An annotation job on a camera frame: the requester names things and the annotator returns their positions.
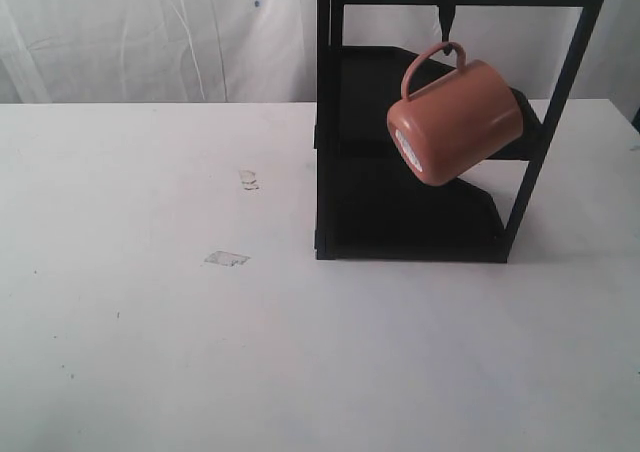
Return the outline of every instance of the mug label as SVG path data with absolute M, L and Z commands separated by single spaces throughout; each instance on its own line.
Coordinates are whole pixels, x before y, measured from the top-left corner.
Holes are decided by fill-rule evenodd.
M 409 141 L 404 138 L 404 135 L 402 135 L 402 132 L 400 132 L 398 129 L 396 129 L 396 139 L 398 139 L 400 147 L 402 147 L 402 151 L 404 152 L 404 155 L 406 155 L 409 159 L 409 162 L 411 162 L 411 165 L 422 172 L 422 164 L 418 160 L 416 154 L 413 152 Z

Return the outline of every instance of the hook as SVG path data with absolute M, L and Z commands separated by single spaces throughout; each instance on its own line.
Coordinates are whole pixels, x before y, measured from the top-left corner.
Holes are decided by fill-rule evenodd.
M 437 0 L 438 15 L 440 18 L 440 29 L 442 30 L 442 41 L 449 42 L 449 34 L 453 26 L 453 19 L 456 18 L 456 0 Z M 453 47 L 448 45 L 444 49 L 444 54 L 449 55 Z

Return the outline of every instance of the metal frame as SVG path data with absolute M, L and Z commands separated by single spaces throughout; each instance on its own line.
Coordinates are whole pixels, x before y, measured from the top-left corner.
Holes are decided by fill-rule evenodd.
M 502 237 L 506 261 L 527 205 L 533 193 L 547 152 L 573 87 L 585 50 L 593 33 L 604 0 L 455 0 L 457 5 L 506 7 L 580 7 L 582 13 L 576 26 L 560 76 L 556 83 L 547 114 L 540 131 L 540 144 L 534 151 L 518 191 L 511 215 Z M 437 5 L 438 0 L 318 0 L 318 217 L 316 249 L 319 258 L 326 258 L 333 246 L 333 161 L 337 152 L 337 130 L 340 107 L 340 53 L 343 46 L 344 6 L 347 4 Z

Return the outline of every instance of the mug handle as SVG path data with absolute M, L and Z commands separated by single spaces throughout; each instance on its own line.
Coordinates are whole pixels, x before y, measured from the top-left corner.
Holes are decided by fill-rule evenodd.
M 463 70 L 466 67 L 467 54 L 460 44 L 458 44 L 457 42 L 440 42 L 439 44 L 434 45 L 429 50 L 427 50 L 424 54 L 419 55 L 413 61 L 413 63 L 409 66 L 409 68 L 407 69 L 407 72 L 404 74 L 404 78 L 402 79 L 402 86 L 400 89 L 403 100 L 406 100 L 406 101 L 411 100 L 411 96 L 409 95 L 409 85 L 411 84 L 411 79 L 413 78 L 413 74 L 415 73 L 416 70 L 418 70 L 418 67 L 420 67 L 422 63 L 425 60 L 427 60 L 429 57 L 431 57 L 433 54 L 435 54 L 436 52 L 440 52 L 448 45 L 453 47 L 453 50 L 456 51 L 456 55 L 458 56 L 456 65 L 458 66 L 458 69 Z

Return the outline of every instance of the mug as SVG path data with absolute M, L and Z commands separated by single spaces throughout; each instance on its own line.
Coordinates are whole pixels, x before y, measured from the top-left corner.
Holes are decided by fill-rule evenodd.
M 451 45 L 457 68 L 409 94 L 414 72 Z M 522 135 L 522 112 L 500 74 L 480 60 L 466 63 L 455 42 L 442 42 L 416 58 L 402 80 L 402 99 L 387 115 L 391 137 L 413 173 L 439 186 Z

